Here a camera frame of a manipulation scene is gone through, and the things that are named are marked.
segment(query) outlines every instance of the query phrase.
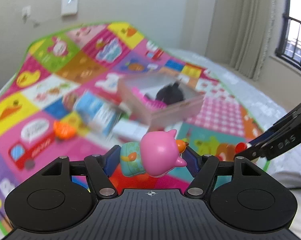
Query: gray ribbed panel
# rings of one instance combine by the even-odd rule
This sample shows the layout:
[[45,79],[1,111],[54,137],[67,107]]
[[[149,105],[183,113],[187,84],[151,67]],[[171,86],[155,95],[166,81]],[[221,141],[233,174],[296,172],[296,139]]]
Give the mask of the gray ribbed panel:
[[183,197],[179,190],[126,189],[102,200],[91,216],[67,231],[34,234],[17,229],[7,240],[296,240],[288,230],[269,234],[236,231],[219,222],[202,200]]

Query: white speech bubble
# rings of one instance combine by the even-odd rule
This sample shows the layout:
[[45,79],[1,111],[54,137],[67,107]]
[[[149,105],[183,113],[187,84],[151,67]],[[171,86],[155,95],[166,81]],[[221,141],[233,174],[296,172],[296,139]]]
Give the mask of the white speech bubble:
[[31,142],[43,135],[49,128],[49,121],[44,118],[35,119],[25,125],[21,131],[23,141]]

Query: storage box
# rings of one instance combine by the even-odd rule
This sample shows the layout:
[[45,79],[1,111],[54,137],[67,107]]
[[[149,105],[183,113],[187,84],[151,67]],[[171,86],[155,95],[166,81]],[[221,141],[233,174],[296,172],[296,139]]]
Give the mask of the storage box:
[[[156,98],[156,94],[163,87],[179,83],[184,100],[167,105],[164,108],[149,107],[144,96]],[[123,101],[141,121],[151,127],[165,127],[188,117],[197,115],[203,105],[204,96],[178,81],[174,77],[163,73],[146,73],[127,75],[118,82],[118,92]]]

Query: blue square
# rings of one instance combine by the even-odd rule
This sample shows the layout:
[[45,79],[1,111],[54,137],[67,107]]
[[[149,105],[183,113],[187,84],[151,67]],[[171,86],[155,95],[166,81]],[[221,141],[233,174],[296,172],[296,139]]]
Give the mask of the blue square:
[[62,119],[63,117],[65,117],[66,115],[68,115],[70,113],[70,111],[65,109],[65,107],[62,103],[62,99],[59,99],[59,100],[55,101],[54,103],[52,103],[51,105],[47,106],[44,109],[44,111],[49,113],[56,119]]
[[181,64],[181,63],[178,63],[172,59],[170,59],[169,61],[167,61],[167,63],[165,64],[166,67],[168,68],[172,68],[174,70],[177,70],[177,71],[182,71],[184,65]]

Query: light switch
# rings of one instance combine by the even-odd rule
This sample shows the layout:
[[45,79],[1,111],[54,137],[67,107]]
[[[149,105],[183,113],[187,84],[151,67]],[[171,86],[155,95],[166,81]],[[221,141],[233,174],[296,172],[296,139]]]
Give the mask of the light switch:
[[78,11],[78,0],[62,0],[61,15],[74,15]]

